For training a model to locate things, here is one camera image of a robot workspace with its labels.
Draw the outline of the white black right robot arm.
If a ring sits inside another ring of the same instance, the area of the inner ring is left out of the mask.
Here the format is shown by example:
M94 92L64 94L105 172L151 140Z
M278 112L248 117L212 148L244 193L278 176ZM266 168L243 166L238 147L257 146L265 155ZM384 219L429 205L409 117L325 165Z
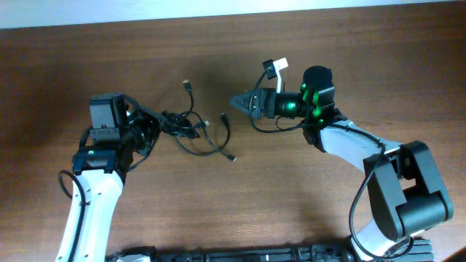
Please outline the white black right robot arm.
M308 144L361 170L358 191L367 193L371 220L350 229L339 245L316 245L314 258L325 261L420 261L428 256L420 238L450 220L454 206L428 146L415 140L399 143L357 127L334 102L332 72L309 67L297 92L253 89L231 97L230 104L251 123L261 117L298 119Z

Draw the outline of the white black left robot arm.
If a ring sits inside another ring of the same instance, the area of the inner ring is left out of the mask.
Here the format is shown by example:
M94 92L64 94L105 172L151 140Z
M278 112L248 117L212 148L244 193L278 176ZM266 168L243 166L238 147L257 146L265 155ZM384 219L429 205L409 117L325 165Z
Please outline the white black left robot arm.
M57 261L104 261L111 221L134 154L150 155L161 133L161 115L122 93L90 98L92 124L72 158L73 190Z

